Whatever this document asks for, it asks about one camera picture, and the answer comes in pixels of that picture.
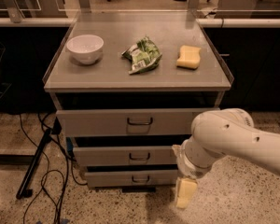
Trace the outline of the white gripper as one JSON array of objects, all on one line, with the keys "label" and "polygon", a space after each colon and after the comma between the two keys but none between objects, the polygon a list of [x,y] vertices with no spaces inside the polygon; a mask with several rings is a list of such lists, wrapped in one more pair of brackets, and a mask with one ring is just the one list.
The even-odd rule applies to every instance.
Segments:
[{"label": "white gripper", "polygon": [[186,139],[181,145],[172,145],[172,150],[178,172],[183,176],[176,180],[175,206],[185,209],[198,186],[193,179],[204,177],[223,155],[202,147],[193,138]]}]

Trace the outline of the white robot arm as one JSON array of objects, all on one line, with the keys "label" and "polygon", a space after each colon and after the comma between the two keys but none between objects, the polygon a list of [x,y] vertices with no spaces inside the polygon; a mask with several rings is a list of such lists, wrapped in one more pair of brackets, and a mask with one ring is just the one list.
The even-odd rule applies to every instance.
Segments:
[{"label": "white robot arm", "polygon": [[280,176],[280,134],[254,127],[251,116],[240,108],[206,111],[191,123],[191,137],[173,145],[178,178],[175,206],[185,209],[197,188],[197,180],[213,163],[229,155],[251,161]]}]

